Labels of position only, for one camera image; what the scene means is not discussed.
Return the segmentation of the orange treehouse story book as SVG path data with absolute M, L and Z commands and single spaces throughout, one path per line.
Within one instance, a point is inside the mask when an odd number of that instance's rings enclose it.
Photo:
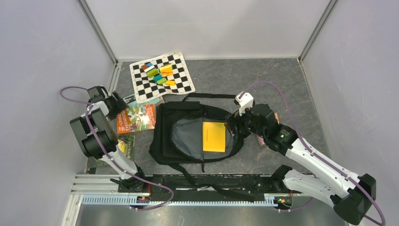
M 116 117 L 117 134 L 155 129 L 155 105 L 136 105 L 124 109 Z

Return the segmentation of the yellow book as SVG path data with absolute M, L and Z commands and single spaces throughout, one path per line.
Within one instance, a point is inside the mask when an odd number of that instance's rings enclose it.
M 225 152 L 226 128 L 224 123 L 207 121 L 202 123 L 202 146 L 204 152 Z

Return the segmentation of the black student backpack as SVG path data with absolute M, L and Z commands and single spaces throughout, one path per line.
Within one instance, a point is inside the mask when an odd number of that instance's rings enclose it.
M 222 122 L 231 114 L 219 107 L 201 104 L 199 101 L 187 101 L 196 98 L 233 99 L 234 95 L 190 93 L 182 101 L 170 101 L 157 106 L 156 124 L 149 154 L 160 165 L 168 165 L 181 172 L 192 184 L 195 182 L 188 171 L 182 167 L 185 163 L 218 162 L 236 155 L 244 145 L 248 132 L 232 136 L 226 128 L 226 149 L 224 153 L 204 152 L 202 146 L 202 123 Z

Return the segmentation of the teal paperback book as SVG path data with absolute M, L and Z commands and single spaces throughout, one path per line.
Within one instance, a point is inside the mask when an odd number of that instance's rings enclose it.
M 147 102 L 138 103 L 134 94 L 124 97 L 123 100 L 129 107 L 139 106 L 139 105 L 150 105 L 150 104 L 158 106 L 165 102 L 163 97 L 158 97 Z

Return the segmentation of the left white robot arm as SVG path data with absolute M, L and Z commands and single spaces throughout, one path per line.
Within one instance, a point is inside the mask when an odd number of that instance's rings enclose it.
M 70 121 L 78 144 L 87 157 L 101 160 L 111 166 L 119 179 L 111 181 L 122 190 L 142 192 L 148 186 L 148 179 L 142 169 L 120 149 L 119 141 L 109 121 L 127 108 L 126 102 L 114 91 L 110 93 L 103 86 L 87 90 L 89 101 L 86 111 Z

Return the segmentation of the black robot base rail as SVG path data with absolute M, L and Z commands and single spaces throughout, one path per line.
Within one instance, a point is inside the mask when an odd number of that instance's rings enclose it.
M 192 185 L 184 175 L 154 174 L 147 180 L 152 185 L 138 188 L 125 188 L 118 179 L 111 181 L 117 184 L 118 192 L 149 193 L 153 202 L 229 202 L 244 201 L 254 203 L 262 201 L 264 194 L 294 195 L 297 192 L 283 188 L 271 175 L 262 174 L 193 174 L 195 185 Z

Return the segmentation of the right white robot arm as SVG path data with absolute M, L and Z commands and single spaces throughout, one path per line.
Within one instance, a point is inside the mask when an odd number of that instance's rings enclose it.
M 226 127 L 233 133 L 254 133 L 273 151 L 301 164 L 314 175 L 306 176 L 291 167 L 280 166 L 272 178 L 277 192 L 299 191 L 331 206 L 335 213 L 352 225 L 359 225 L 376 200 L 376 179 L 347 170 L 332 161 L 291 127 L 281 124 L 267 104 L 257 104 L 244 112 L 226 117 Z

